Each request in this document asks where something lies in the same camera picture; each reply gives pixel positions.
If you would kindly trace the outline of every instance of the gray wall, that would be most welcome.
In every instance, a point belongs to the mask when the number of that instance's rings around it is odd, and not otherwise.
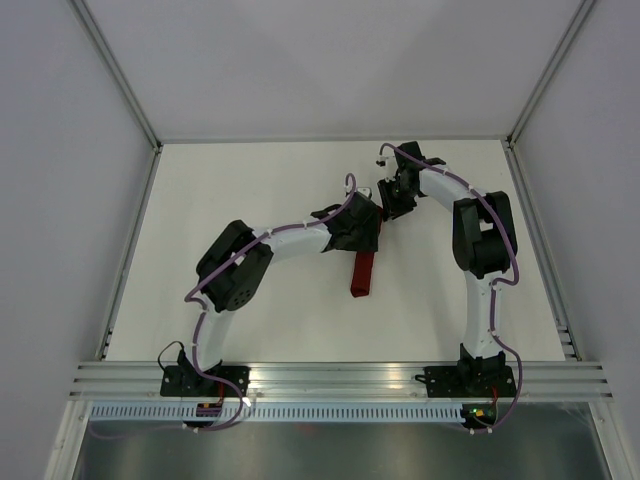
[[[640,455],[638,25],[637,0],[599,3],[519,150],[573,326]]]
[[[88,0],[161,140],[501,135],[579,0]]]
[[[0,476],[40,478],[150,148],[64,0],[0,6]]]

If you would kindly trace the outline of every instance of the long red object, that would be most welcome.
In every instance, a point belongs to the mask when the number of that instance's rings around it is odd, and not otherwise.
[[[380,210],[380,223],[378,233],[382,229],[382,209]],[[351,295],[354,298],[366,297],[371,291],[371,274],[373,272],[374,252],[356,253],[356,261],[353,267],[353,277],[351,278]]]

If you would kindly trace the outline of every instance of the black cable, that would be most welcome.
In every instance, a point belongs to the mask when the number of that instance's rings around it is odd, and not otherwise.
[[[162,369],[162,371],[163,371],[164,373],[166,373],[166,370],[164,369],[164,365],[162,365],[162,362],[160,361],[160,357],[162,357],[162,354],[163,354],[164,352],[166,352],[166,351],[167,351],[167,349],[168,349],[170,346],[175,345],[176,343],[179,343],[179,344],[180,344],[180,349],[184,352],[184,343],[182,343],[180,340],[174,340],[174,341],[173,341],[173,342],[171,342],[169,345],[167,345],[166,347],[164,347],[164,348],[162,349],[162,351],[158,354],[158,365],[160,365],[160,368]]]

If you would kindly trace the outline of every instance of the white table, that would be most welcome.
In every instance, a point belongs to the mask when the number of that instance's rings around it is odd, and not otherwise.
[[[371,187],[380,204],[380,143],[166,145],[107,358],[153,360],[172,340],[191,342],[198,307],[182,299],[196,283],[198,260],[230,221],[258,227],[300,220],[343,200],[347,172],[359,186]],[[504,291],[502,337],[524,360],[563,360],[500,142],[420,145],[425,156],[440,156],[473,185],[509,194],[522,277]],[[451,250],[452,219],[429,198],[418,203],[411,214],[383,225],[368,297],[354,299],[349,292],[354,253],[271,266],[256,296],[236,314],[224,359],[457,360],[466,291]]]

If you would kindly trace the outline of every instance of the perforated metal strip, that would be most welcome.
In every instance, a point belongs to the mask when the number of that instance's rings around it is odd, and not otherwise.
[[[235,413],[236,403],[227,402],[219,421]],[[91,420],[203,421],[191,402],[95,402]],[[258,403],[244,408],[242,419],[253,422],[334,423],[459,423],[459,403],[407,405],[402,403]]]

